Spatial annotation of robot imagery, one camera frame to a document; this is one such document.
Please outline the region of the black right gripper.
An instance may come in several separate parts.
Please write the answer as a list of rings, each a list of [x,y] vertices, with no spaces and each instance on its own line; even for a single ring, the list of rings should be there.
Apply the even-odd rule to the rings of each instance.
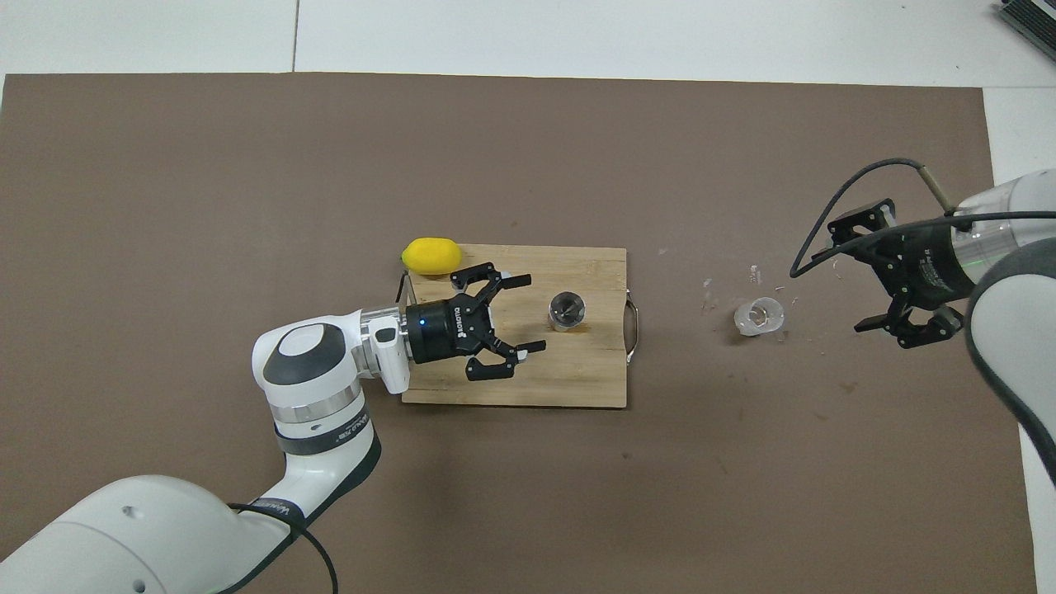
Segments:
[[[828,247],[837,248],[894,226],[894,200],[876,200],[830,222]],[[950,227],[928,226],[891,234],[887,237],[887,256],[891,259],[887,289],[895,298],[885,313],[861,319],[855,324],[856,333],[883,330],[903,349],[948,341],[958,334],[964,328],[964,316],[943,304],[969,297],[974,282],[955,255]],[[927,323],[919,324],[910,316],[913,307],[938,309]]]

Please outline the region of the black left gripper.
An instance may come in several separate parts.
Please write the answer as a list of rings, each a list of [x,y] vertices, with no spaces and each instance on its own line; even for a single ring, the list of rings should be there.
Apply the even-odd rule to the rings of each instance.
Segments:
[[[516,374],[528,355],[543,352],[547,341],[517,345],[503,342],[490,336],[483,341],[483,307],[490,305],[501,290],[531,285],[531,274],[513,275],[499,271],[491,262],[453,271],[450,274],[455,295],[406,308],[408,346],[412,360],[449,360],[470,356],[465,361],[467,380],[504,380]],[[502,358],[502,361],[480,361],[482,350]]]

